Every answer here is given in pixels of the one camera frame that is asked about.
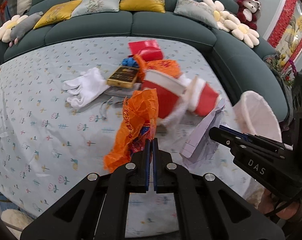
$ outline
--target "gold box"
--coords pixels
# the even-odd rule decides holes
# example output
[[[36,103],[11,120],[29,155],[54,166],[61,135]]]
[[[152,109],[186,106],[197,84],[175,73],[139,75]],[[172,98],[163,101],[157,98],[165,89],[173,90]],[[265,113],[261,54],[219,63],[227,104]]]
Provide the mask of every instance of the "gold box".
[[[109,86],[132,88],[136,82],[139,69],[136,67],[120,66],[107,80]]]

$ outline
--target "bed sheet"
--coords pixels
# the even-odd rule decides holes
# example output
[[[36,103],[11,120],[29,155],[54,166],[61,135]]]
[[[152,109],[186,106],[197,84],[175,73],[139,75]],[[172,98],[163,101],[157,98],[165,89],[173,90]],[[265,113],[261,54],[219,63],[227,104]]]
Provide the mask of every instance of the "bed sheet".
[[[108,78],[130,54],[127,43],[148,38],[103,37],[68,41],[26,53],[1,65],[0,71],[0,191],[39,216],[91,172],[100,175],[103,156],[112,149],[122,121],[121,107],[110,106],[107,119],[101,95],[75,110],[66,102],[62,83],[92,67]],[[222,97],[221,84],[203,56],[193,47],[157,39],[165,58],[176,60],[189,78],[199,75]],[[224,121],[238,130],[230,101]],[[158,133],[159,147],[181,163],[179,150],[201,118],[187,114],[175,136]],[[219,146],[193,173],[212,172],[238,194],[249,184],[245,172],[232,163],[228,148]],[[173,194],[131,194],[126,237],[150,236],[178,230]]]

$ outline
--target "white flower plush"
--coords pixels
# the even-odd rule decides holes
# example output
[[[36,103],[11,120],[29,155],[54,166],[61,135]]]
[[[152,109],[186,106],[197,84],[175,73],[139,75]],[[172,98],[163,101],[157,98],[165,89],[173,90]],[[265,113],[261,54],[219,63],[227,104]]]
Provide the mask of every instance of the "white flower plush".
[[[234,37],[243,41],[250,48],[259,45],[259,33],[250,29],[248,25],[241,23],[233,14],[225,11],[224,5],[220,1],[203,0],[201,3],[210,6],[214,10],[214,19],[221,30],[231,32]]]
[[[10,42],[10,33],[12,31],[12,28],[16,26],[18,23],[23,21],[25,18],[27,18],[27,15],[23,15],[22,17],[20,15],[14,15],[12,19],[8,20],[3,24],[3,26],[0,28],[0,40],[8,43]]]
[[[228,11],[224,10],[224,5],[220,1],[215,1],[215,2],[213,2],[213,0],[202,0],[202,1],[203,2],[200,3],[203,3],[214,10],[213,15],[214,15],[214,19],[217,22],[218,27],[221,30],[224,30],[225,32],[230,32],[230,30],[227,29],[224,25],[224,20],[230,14]]]
[[[243,41],[250,48],[259,45],[259,33],[253,29],[250,29],[248,25],[240,23],[240,20],[234,15],[230,14],[228,19],[224,21],[224,25],[231,30],[231,33],[234,37]]]

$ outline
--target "green sofa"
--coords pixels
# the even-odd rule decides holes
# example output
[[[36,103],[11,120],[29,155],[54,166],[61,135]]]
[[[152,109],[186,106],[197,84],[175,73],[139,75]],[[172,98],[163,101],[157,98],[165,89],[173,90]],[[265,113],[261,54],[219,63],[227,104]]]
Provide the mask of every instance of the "green sofa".
[[[45,13],[53,5],[67,1],[70,0],[33,0],[28,14],[39,11]],[[12,48],[0,42],[0,61],[3,63],[51,44],[90,37],[143,36],[182,41],[203,54],[232,104],[239,100],[244,91],[254,90],[266,99],[278,121],[283,121],[288,114],[285,96],[276,78],[262,61],[263,57],[275,53],[274,48],[260,38],[260,44],[250,49],[229,33],[210,30],[196,21],[175,15],[176,1],[165,0],[166,13],[97,13],[31,30]],[[232,0],[219,1],[227,10],[237,13],[237,3]]]

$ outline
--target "light blue pillow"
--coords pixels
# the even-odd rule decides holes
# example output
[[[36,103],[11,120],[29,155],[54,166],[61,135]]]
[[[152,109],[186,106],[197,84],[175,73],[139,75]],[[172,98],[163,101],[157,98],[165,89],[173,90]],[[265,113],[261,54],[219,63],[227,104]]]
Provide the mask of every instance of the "light blue pillow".
[[[193,0],[177,0],[174,13],[219,29],[214,19],[213,9],[205,4]]]
[[[83,0],[71,17],[99,12],[118,12],[120,0]]]

